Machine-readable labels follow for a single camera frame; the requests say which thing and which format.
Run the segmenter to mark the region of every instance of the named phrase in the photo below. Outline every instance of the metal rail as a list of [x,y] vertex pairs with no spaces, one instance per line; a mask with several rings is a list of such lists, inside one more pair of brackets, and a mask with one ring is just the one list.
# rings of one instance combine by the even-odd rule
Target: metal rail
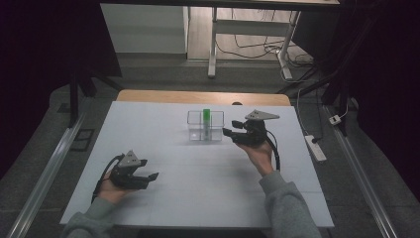
[[[328,118],[333,116],[326,106],[324,106],[324,110]],[[353,171],[353,175],[355,176],[355,179],[358,182],[359,187],[365,197],[367,205],[372,211],[373,217],[376,220],[377,226],[382,233],[382,236],[385,238],[397,238],[398,236],[395,232],[392,222],[390,221],[389,216],[382,205],[382,202],[377,197],[376,192],[374,191],[374,188],[371,185],[370,180],[368,179],[368,176],[361,162],[359,161],[355,150],[352,147],[352,144],[347,137],[343,136],[338,127],[334,127],[334,133],[336,134],[337,140],[343,149],[350,168]]]
[[59,141],[55,151],[52,154],[52,157],[49,160],[49,163],[44,168],[40,179],[32,190],[29,198],[21,210],[21,213],[19,213],[19,216],[13,224],[12,229],[9,231],[9,234],[7,235],[8,238],[21,238],[26,236],[32,222],[34,221],[35,216],[37,215],[38,210],[41,207],[41,204],[44,201],[44,198],[46,197],[53,183],[53,180],[62,164],[62,161],[65,158],[65,155],[70,149],[70,145],[86,116],[87,110],[92,100],[93,99],[91,98],[83,99],[78,119],[75,121],[74,126],[72,128],[67,128],[62,135],[61,140]]

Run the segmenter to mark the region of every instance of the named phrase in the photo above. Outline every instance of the wooden table edge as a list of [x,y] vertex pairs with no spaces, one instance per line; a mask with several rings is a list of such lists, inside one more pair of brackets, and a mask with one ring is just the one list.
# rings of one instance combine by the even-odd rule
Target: wooden table edge
[[289,98],[284,94],[237,93],[237,92],[199,92],[199,91],[162,91],[124,89],[118,94],[117,101],[161,102],[255,106],[290,106]]

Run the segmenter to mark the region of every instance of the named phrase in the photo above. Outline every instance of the hand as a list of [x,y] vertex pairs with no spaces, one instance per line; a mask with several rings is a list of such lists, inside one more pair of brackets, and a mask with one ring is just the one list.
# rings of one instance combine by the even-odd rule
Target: hand
[[117,204],[125,195],[133,192],[134,190],[125,190],[117,187],[109,180],[110,175],[111,172],[108,172],[104,176],[98,196],[114,204]]
[[251,162],[254,164],[254,166],[256,166],[262,177],[274,171],[274,168],[271,165],[272,148],[267,141],[264,141],[262,145],[256,148],[240,144],[236,145],[247,153]]

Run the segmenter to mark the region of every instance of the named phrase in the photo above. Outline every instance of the floor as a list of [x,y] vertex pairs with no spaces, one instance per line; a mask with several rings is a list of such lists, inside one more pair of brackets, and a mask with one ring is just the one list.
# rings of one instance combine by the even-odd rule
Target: floor
[[[245,20],[260,22],[289,21],[289,11],[250,10],[219,8],[217,19]],[[190,8],[188,35],[188,58],[190,60],[208,60],[212,32],[212,9]],[[217,60],[268,60],[277,61],[275,50],[282,46],[284,38],[263,36],[217,35]],[[299,60],[311,60],[303,50],[290,44],[290,57]]]
[[[281,79],[278,63],[275,60],[221,60],[217,63],[216,78],[210,80],[207,78],[207,63],[203,60],[205,56],[197,55],[194,58],[196,60],[142,59],[119,55],[123,77],[114,79],[125,88],[155,90],[276,93],[290,85]],[[299,78],[307,69],[308,67],[292,67],[292,74]],[[289,88],[287,92],[296,92],[316,82],[320,76],[322,75],[314,74],[308,81]],[[26,237],[58,237],[62,231],[62,225],[58,222],[94,147],[108,109],[118,94],[115,89],[100,80],[94,79],[94,83],[98,92],[81,126],[81,133],[72,143]],[[319,144],[328,159],[324,164],[313,161],[335,223],[334,228],[320,228],[321,234],[325,238],[383,237],[338,143],[334,128],[329,124],[324,107],[319,101],[324,89],[325,87],[321,87],[299,99],[291,99],[292,105],[300,113],[305,130],[322,138]],[[0,180],[0,237],[8,234],[66,130],[69,122],[68,98],[67,86],[59,88],[51,95],[50,109],[43,122],[15,165]],[[333,112],[337,109],[334,105],[327,108]],[[386,156],[359,129],[357,115],[357,106],[350,103],[347,114],[348,139],[398,237],[418,237],[420,204]],[[136,228],[115,227],[112,235],[137,237],[138,232]]]

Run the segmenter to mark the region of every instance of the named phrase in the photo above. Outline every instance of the cable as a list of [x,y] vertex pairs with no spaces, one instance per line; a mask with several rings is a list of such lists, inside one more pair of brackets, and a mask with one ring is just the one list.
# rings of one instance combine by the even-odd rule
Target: cable
[[269,143],[269,145],[273,148],[274,151],[274,157],[275,157],[275,168],[280,171],[280,155],[278,154],[277,147],[274,146],[274,143],[269,138],[269,136],[265,135],[266,141]]
[[262,19],[260,20],[260,21],[263,21],[263,20],[265,20],[266,13],[268,12],[268,10],[261,10],[261,9],[259,9],[258,12],[260,12],[260,11],[263,11]]
[[[231,16],[232,16],[232,19],[236,19],[236,16],[235,16],[235,12],[234,12],[234,9],[233,8],[231,8]],[[262,20],[264,20],[265,19],[265,17],[266,17],[266,12],[267,12],[267,10],[264,10],[264,16],[262,17],[262,19],[261,19],[261,21]],[[272,12],[272,16],[271,16],[271,21],[273,21],[274,20],[274,15],[275,15],[275,10]],[[239,43],[238,43],[238,39],[237,39],[237,35],[234,35],[234,38],[235,38],[235,43],[236,43],[236,45],[237,45],[237,47],[238,48],[250,48],[250,47],[260,47],[260,46],[263,46],[264,47],[264,51],[266,52],[266,53],[268,53],[268,54],[270,54],[272,51],[274,51],[274,50],[278,50],[278,49],[281,49],[281,47],[280,46],[270,46],[271,44],[277,44],[277,43],[283,43],[284,41],[278,41],[278,42],[271,42],[271,43],[268,43],[267,42],[267,39],[268,39],[268,37],[265,37],[265,41],[264,41],[264,43],[262,43],[262,44],[255,44],[255,45],[246,45],[246,46],[240,46],[239,45]]]
[[347,112],[349,111],[349,104],[346,105],[346,112],[340,116],[340,119],[344,116],[346,116]]
[[302,123],[302,118],[300,117],[300,110],[299,110],[299,96],[300,96],[300,90],[302,90],[302,88],[299,89],[299,91],[297,92],[297,102],[296,102],[296,107],[297,107],[297,117],[299,118],[299,124],[302,127],[303,131],[306,133],[307,136],[309,136],[308,131],[306,131],[305,126],[303,126]]
[[265,52],[264,54],[262,54],[262,55],[260,55],[260,56],[256,56],[256,57],[247,57],[247,56],[243,56],[243,55],[240,55],[240,54],[237,54],[237,53],[232,53],[232,52],[226,52],[226,51],[223,51],[223,50],[219,47],[219,44],[217,43],[217,41],[216,41],[216,46],[217,46],[217,48],[219,49],[219,51],[221,51],[222,53],[225,53],[225,54],[230,54],[230,55],[234,55],[234,56],[237,56],[237,57],[242,57],[242,58],[246,58],[246,59],[257,59],[257,58],[261,58],[261,57],[266,56],[266,55],[268,55],[268,54],[269,54],[269,52]]
[[275,139],[275,136],[272,135],[272,133],[270,131],[268,131],[268,130],[266,130],[266,131],[271,134],[271,136],[272,136],[272,138],[274,139],[274,142],[275,142],[275,147],[277,148],[277,140]]
[[276,45],[267,45],[267,44],[264,44],[263,45],[263,49],[264,49],[264,51],[265,52],[267,52],[267,49],[268,49],[268,51],[271,53],[272,51],[281,51],[281,47],[280,46],[276,46]]
[[106,173],[108,172],[108,169],[111,167],[111,165],[115,162],[115,161],[120,161],[121,159],[123,159],[124,158],[124,155],[121,155],[121,156],[116,156],[116,157],[114,157],[114,159],[112,159],[109,163],[108,163],[108,165],[106,166],[106,168],[105,168],[105,170],[104,170],[104,172],[102,173],[102,176],[101,176],[101,178],[99,179],[99,181],[96,183],[96,186],[95,186],[95,190],[93,190],[93,193],[92,193],[92,201],[91,202],[93,202],[93,200],[98,196],[98,194],[99,194],[99,190],[100,190],[100,188],[101,188],[101,185],[102,185],[102,182],[104,181],[104,180],[106,180],[106,179],[103,179],[104,177],[105,177],[105,175],[106,175]]
[[[315,67],[314,65],[312,65],[312,67],[310,67],[302,76],[300,76],[299,77],[299,79],[297,79],[297,80],[287,80],[285,77],[284,77],[284,75],[282,74],[283,73],[283,68],[284,68],[284,66],[281,68],[281,70],[280,70],[280,76],[281,76],[281,78],[283,79],[283,81],[285,81],[285,82],[289,82],[289,83],[297,83],[297,82],[305,82],[305,81],[311,81],[311,80],[313,80],[313,79],[309,79],[313,74],[315,74],[318,70],[319,70],[319,68],[318,67]],[[283,89],[285,89],[286,87],[284,87],[284,88],[281,88],[278,92],[277,92],[277,94],[278,93],[280,93]]]
[[309,56],[309,54],[301,54],[301,55],[297,55],[295,58],[294,58],[294,60],[292,60],[291,58],[290,58],[290,55],[289,55],[289,53],[287,52],[286,53],[286,55],[287,55],[287,62],[288,63],[290,63],[292,66],[294,66],[294,67],[304,67],[304,66],[312,66],[312,65],[314,65],[314,62],[313,61],[303,61],[303,62],[299,62],[298,60],[297,60],[297,58],[298,57],[303,57],[303,56]]
[[319,126],[321,127],[321,137],[320,138],[314,138],[314,140],[316,139],[316,141],[322,140],[324,138],[324,129],[323,129],[323,125],[322,125],[322,120],[321,120],[321,113],[320,113],[320,108],[319,108],[319,104],[318,104],[318,88],[315,90],[315,98],[316,98],[316,109],[318,112],[318,120],[319,120]]

